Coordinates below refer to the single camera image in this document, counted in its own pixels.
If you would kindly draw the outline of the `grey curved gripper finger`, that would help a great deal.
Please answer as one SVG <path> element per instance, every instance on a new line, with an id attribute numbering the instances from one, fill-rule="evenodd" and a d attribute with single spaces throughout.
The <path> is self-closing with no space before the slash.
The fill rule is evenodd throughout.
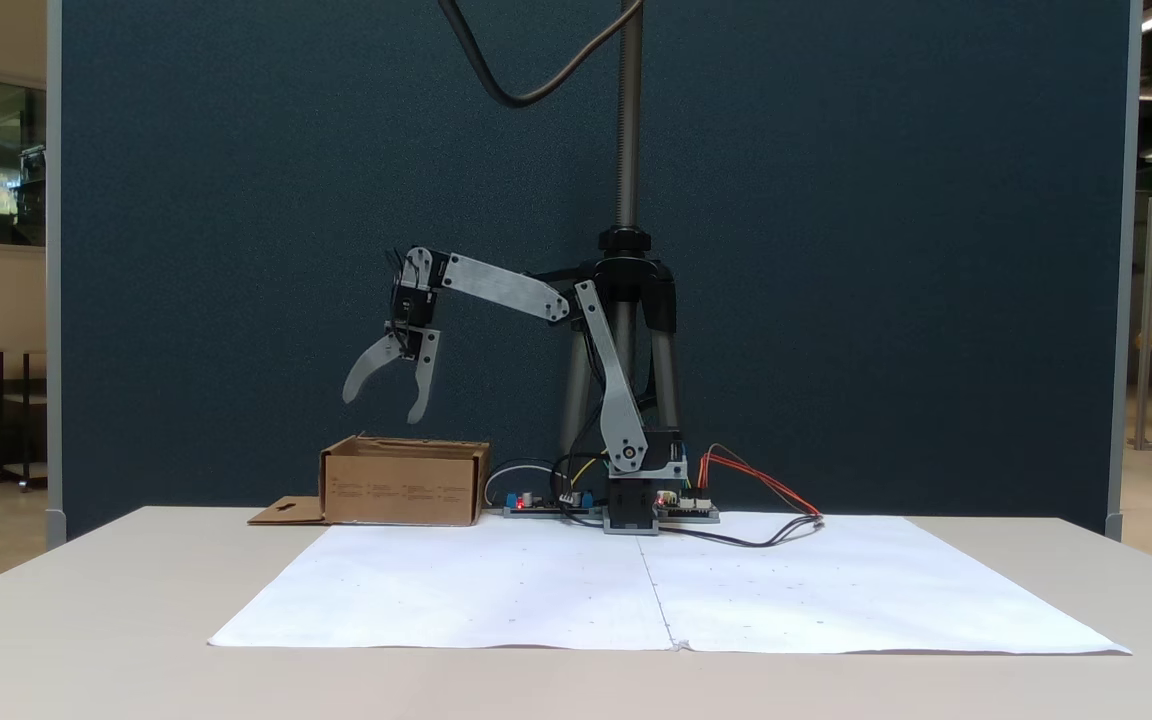
<path id="1" fill-rule="evenodd" d="M 353 404 L 369 379 L 385 365 L 402 359 L 404 350 L 396 332 L 387 332 L 357 357 L 346 377 L 342 401 Z"/>

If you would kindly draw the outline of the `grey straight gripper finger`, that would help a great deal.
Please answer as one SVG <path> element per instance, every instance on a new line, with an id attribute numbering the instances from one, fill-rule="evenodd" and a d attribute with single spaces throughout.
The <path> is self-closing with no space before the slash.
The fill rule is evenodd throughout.
<path id="1" fill-rule="evenodd" d="M 408 351 L 415 363 L 415 381 L 417 397 L 407 415 L 408 424 L 419 423 L 429 409 L 430 397 L 433 396 L 433 382 L 435 372 L 435 361 L 442 342 L 440 333 L 434 329 L 412 329 L 408 333 Z"/>

